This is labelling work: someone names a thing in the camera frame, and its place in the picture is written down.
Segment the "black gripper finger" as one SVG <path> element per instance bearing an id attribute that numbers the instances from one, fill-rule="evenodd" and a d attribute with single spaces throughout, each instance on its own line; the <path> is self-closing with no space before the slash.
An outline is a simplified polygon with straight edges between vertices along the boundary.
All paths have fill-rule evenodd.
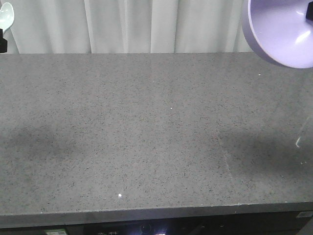
<path id="1" fill-rule="evenodd" d="M 313 2 L 312 1 L 308 3 L 306 19 L 311 22 L 313 21 Z"/>
<path id="2" fill-rule="evenodd" d="M 0 29 L 0 53 L 7 53 L 8 41 L 3 37 L 3 30 Z"/>

